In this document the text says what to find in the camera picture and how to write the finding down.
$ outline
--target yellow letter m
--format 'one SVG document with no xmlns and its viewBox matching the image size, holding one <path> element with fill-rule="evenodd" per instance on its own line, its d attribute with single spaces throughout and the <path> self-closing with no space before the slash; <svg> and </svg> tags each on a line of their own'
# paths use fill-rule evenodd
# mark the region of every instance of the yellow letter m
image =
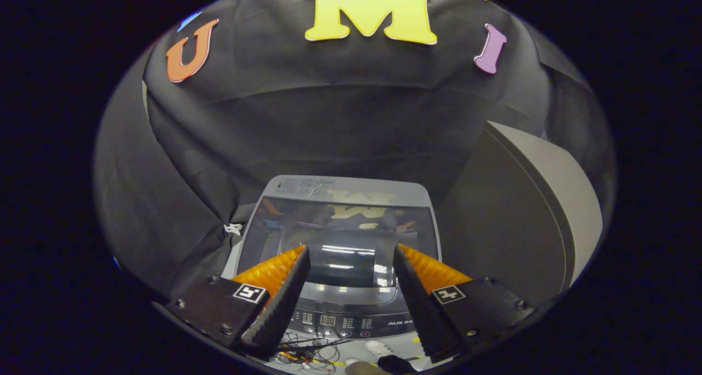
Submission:
<svg viewBox="0 0 702 375">
<path fill-rule="evenodd" d="M 305 33 L 309 41 L 341 39 L 350 30 L 341 24 L 341 11 L 364 36 L 371 36 L 393 13 L 384 32 L 388 38 L 434 45 L 437 36 L 429 28 L 428 0 L 315 0 L 314 27 Z"/>
</svg>

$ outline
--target shoe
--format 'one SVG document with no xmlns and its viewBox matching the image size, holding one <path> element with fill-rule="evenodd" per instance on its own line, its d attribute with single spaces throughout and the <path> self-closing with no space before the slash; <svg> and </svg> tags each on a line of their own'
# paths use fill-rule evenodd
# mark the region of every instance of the shoe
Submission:
<svg viewBox="0 0 702 375">
<path fill-rule="evenodd" d="M 367 340 L 366 349 L 377 358 L 394 355 L 394 352 L 379 340 Z"/>
</svg>

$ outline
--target washing machine lid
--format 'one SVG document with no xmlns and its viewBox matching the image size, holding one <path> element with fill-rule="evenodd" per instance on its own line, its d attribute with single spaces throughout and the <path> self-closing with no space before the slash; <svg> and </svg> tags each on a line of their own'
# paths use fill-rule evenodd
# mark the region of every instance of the washing machine lid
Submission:
<svg viewBox="0 0 702 375">
<path fill-rule="evenodd" d="M 397 243 L 438 256 L 429 207 L 364 207 L 264 197 L 244 238 L 237 273 L 299 245 L 311 268 L 301 298 L 348 305 L 380 305 L 397 294 Z"/>
</svg>

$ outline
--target orange letter u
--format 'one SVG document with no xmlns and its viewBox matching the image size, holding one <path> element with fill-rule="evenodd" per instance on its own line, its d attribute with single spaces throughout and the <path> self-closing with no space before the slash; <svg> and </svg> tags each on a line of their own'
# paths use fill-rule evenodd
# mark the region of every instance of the orange letter u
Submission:
<svg viewBox="0 0 702 375">
<path fill-rule="evenodd" d="M 197 29 L 195 32 L 195 37 L 197 38 L 195 57 L 187 65 L 183 65 L 183 46 L 188 42 L 188 38 L 181 39 L 166 52 L 166 70 L 168 71 L 168 78 L 173 83 L 180 83 L 186 80 L 202 68 L 210 53 L 212 27 L 218 22 L 219 19 L 215 19 Z"/>
</svg>

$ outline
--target screw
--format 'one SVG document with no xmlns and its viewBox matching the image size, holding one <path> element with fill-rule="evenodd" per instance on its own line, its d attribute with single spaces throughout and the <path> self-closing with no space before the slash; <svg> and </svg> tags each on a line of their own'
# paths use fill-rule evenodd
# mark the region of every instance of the screw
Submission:
<svg viewBox="0 0 702 375">
<path fill-rule="evenodd" d="M 230 327 L 230 325 L 226 325 L 226 323 L 223 323 L 220 327 L 220 331 L 224 335 L 232 335 L 234 333 L 234 330 Z"/>
</svg>

